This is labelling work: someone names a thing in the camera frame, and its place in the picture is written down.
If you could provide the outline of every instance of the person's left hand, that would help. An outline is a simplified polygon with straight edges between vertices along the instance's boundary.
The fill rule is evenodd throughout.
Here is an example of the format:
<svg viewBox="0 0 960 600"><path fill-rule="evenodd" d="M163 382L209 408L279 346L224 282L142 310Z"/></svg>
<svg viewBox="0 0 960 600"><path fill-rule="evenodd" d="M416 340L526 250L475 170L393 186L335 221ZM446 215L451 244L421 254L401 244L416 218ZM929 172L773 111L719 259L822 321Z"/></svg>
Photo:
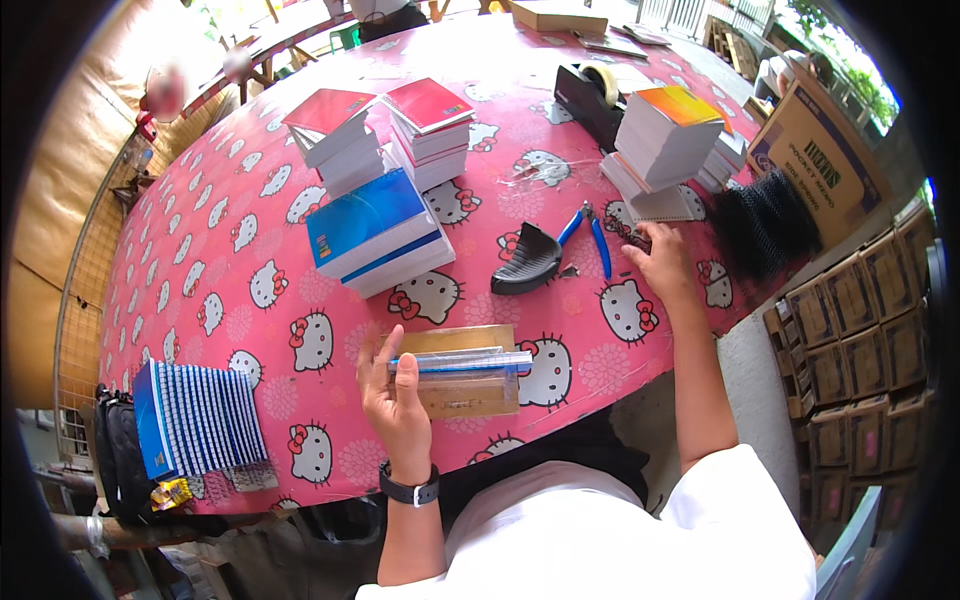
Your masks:
<svg viewBox="0 0 960 600"><path fill-rule="evenodd" d="M405 486L418 486L430 480L430 418L420 404L417 384L420 373L417 359L409 352L400 356L396 369L396 400L387 384L387 363L396 356L403 339L403 326L397 325L380 352L373 355L378 333L368 333L357 358L357 385L363 398L363 412L379 436L390 457L390 478Z"/></svg>

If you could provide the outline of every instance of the tape roll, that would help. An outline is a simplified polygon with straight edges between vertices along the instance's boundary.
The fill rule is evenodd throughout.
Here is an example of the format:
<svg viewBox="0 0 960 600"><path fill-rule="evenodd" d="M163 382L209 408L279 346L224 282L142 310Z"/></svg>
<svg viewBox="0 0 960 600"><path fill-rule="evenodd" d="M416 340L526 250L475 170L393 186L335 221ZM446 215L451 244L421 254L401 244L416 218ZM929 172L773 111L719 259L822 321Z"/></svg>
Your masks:
<svg viewBox="0 0 960 600"><path fill-rule="evenodd" d="M590 72L596 73L603 83L604 100L608 107L615 107L619 95L616 87L616 76L610 68L599 60L588 60L580 65L580 72L590 77Z"/></svg>

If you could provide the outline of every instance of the person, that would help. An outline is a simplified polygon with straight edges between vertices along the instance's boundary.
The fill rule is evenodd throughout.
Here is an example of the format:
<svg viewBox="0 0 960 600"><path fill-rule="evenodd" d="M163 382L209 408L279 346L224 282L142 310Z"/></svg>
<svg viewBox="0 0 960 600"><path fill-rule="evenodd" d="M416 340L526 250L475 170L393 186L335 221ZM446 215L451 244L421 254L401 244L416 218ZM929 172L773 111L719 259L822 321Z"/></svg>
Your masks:
<svg viewBox="0 0 960 600"><path fill-rule="evenodd" d="M664 224L637 228L650 254L622 250L673 326L682 476L660 518L606 472L547 461L476 494L444 543L444 495L433 485L412 354L399 358L396 401L387 389L386 363L403 336L397 325L377 354L368 338L358 360L363 410L388 455L380 475L388 500L377 584L356 598L814 597L814 555L776 484L738 441L683 238ZM454 472L470 476L524 447Z"/></svg>
<svg viewBox="0 0 960 600"><path fill-rule="evenodd" d="M330 16L344 14L344 0L324 0ZM426 17L413 0L350 0L353 16L360 23L360 42L426 25Z"/></svg>
<svg viewBox="0 0 960 600"><path fill-rule="evenodd" d="M754 95L757 98L766 100L769 96L776 103L786 94L787 88L797 78L791 61L787 59L795 60L826 87L833 85L833 64L827 55L822 52L804 54L799 50L787 50L782 57L775 56L760 62L754 81Z"/></svg>

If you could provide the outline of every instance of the hand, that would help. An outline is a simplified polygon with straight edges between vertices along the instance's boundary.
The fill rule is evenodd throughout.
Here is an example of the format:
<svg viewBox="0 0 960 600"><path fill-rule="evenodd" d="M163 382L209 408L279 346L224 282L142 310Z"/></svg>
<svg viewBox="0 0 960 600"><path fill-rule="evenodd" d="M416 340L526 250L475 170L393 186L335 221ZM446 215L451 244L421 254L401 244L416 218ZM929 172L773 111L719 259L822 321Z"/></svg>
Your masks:
<svg viewBox="0 0 960 600"><path fill-rule="evenodd" d="M630 244L620 250L640 269L667 312L677 301L695 299L696 287L680 232L663 223L647 221L637 224L636 230L650 239L650 254Z"/></svg>
<svg viewBox="0 0 960 600"><path fill-rule="evenodd" d="M363 412L390 457L390 478L404 486L418 486L430 479L430 419L417 396L420 374L417 359L409 352L400 356L396 369L396 400L387 384L387 363L396 356L403 339L403 325L397 325L383 348L373 356L378 333L367 334L357 358L357 385L363 398Z"/></svg>

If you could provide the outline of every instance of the pliers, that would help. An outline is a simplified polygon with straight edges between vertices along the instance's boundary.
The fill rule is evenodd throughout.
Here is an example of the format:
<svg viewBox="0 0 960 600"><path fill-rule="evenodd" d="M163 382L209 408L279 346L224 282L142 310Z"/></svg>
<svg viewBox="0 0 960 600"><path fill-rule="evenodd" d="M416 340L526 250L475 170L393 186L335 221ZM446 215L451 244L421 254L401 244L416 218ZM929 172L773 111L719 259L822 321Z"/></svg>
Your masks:
<svg viewBox="0 0 960 600"><path fill-rule="evenodd" d="M561 246L565 244L566 240L570 239L573 232L576 231L585 220L590 223L590 229L593 231L593 241L596 242L597 250L600 252L600 261L603 263L603 275L606 279L610 279L612 275L610 250L607 248L607 240L603 236L603 228L600 226L600 220L597 219L596 213L593 211L593 204L589 201L584 200L584 205L580 207L580 210L578 210L577 213L573 215L573 218L570 219L570 222L566 224L564 230L560 232L560 236L557 237L557 242L559 242Z"/></svg>

